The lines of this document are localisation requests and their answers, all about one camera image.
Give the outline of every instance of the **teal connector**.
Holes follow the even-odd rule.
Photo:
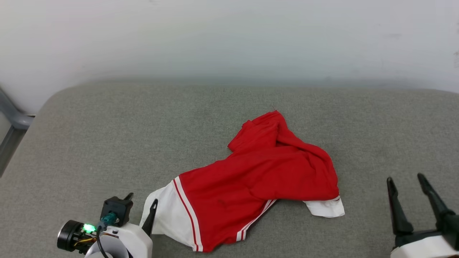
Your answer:
[[[97,224],[97,227],[101,226],[103,230],[107,230],[108,226],[111,226],[116,223],[117,217],[114,213],[109,213],[101,218],[100,222]]]

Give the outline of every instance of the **white sleeve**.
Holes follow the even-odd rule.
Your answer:
[[[158,207],[151,234],[166,235],[193,248],[193,251],[198,251],[194,240],[195,230],[193,229],[193,224],[180,198],[173,181],[167,186],[152,192],[145,201],[140,226],[143,226],[148,214],[150,214],[150,206],[153,201],[158,199]]]
[[[304,201],[314,216],[335,218],[344,215],[344,206],[340,196],[328,201]]]

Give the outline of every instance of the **red stripe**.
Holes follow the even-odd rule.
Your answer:
[[[191,218],[191,214],[190,214],[188,208],[186,207],[185,202],[184,202],[183,199],[182,199],[182,196],[180,195],[180,192],[179,192],[179,189],[178,189],[178,187],[177,187],[177,183],[175,182],[175,179],[174,179],[174,185],[175,185],[175,189],[176,189],[177,193],[179,194],[180,200],[182,201],[182,204],[183,204],[183,206],[185,207],[186,212],[188,212],[188,216],[190,217],[191,227],[193,228],[193,239],[194,239],[194,241],[195,241],[196,252],[197,252],[197,251],[199,251],[199,246],[198,246],[198,244],[196,243],[195,224],[193,223],[193,219]]]

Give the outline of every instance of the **cable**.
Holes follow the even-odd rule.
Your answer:
[[[86,238],[86,239],[80,240],[80,241],[76,242],[73,246],[75,247],[79,243],[84,243],[84,242],[89,242],[89,241],[94,241],[94,238]]]
[[[101,244],[101,235],[100,235],[101,229],[102,229],[102,226],[98,226],[97,227],[95,238],[96,238],[96,241],[97,241],[97,246],[99,247],[102,255],[104,256],[104,258],[108,258],[107,254],[105,253],[104,248],[102,248],[102,244]]]

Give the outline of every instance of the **white stripe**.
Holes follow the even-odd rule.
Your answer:
[[[241,233],[242,231],[239,231],[236,235],[236,241],[241,241]]]
[[[202,252],[201,234],[199,232],[198,218],[196,217],[195,211],[193,210],[193,207],[191,206],[190,202],[188,201],[188,198],[186,197],[185,192],[183,191],[179,177],[175,178],[175,183],[177,184],[177,189],[179,190],[179,193],[183,199],[183,202],[186,205],[186,208],[190,212],[191,219],[193,220],[193,225],[195,226],[196,244],[198,245],[197,250]]]
[[[269,207],[271,207],[271,205],[273,205],[273,203],[277,201],[277,200],[267,200],[266,201],[266,204],[264,205],[264,208],[263,208],[263,211],[261,211],[260,215],[258,215],[258,217],[256,217],[254,220],[252,220],[251,222],[247,223],[240,231],[237,232],[236,234],[236,241],[240,241],[241,238],[242,240],[244,240],[246,238],[246,230],[250,227],[250,225],[255,222],[265,211],[268,210]]]
[[[270,204],[268,204],[267,206],[265,206],[265,209],[261,212],[261,214],[256,218],[254,219],[252,222],[250,222],[247,227],[245,229],[243,229],[243,232],[244,232],[244,237],[242,238],[242,240],[245,240],[246,239],[246,236],[247,236],[247,229],[249,229],[249,227],[259,218],[261,217],[261,215],[263,213],[265,213],[269,207],[271,207],[271,205],[273,205],[277,200],[272,200],[272,202]]]

